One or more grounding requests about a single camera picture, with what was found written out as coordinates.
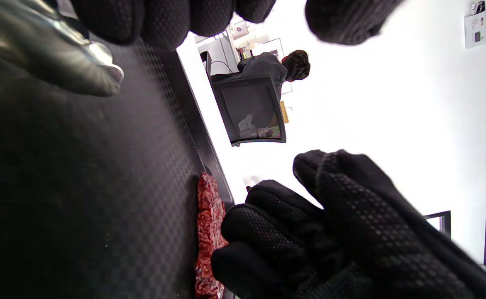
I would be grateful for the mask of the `person's right hand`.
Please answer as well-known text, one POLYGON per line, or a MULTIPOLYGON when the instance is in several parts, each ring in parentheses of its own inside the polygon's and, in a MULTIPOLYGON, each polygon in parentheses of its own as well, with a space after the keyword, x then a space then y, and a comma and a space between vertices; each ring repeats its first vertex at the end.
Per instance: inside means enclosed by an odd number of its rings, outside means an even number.
POLYGON ((212 273, 241 299, 486 299, 486 272, 434 228, 364 154, 314 150, 221 225, 212 273))

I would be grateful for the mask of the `person's left hand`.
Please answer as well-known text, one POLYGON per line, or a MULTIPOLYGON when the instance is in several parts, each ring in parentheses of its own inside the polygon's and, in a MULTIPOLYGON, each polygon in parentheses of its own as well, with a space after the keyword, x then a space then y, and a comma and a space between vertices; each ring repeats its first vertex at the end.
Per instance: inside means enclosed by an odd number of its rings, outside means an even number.
MULTIPOLYGON (((141 38, 157 50, 172 51, 189 32, 213 37, 238 15, 251 23, 266 20, 274 0, 73 0, 80 22, 114 45, 141 38)), ((400 0, 307 0, 309 30, 321 41, 356 46, 381 32, 400 0)))

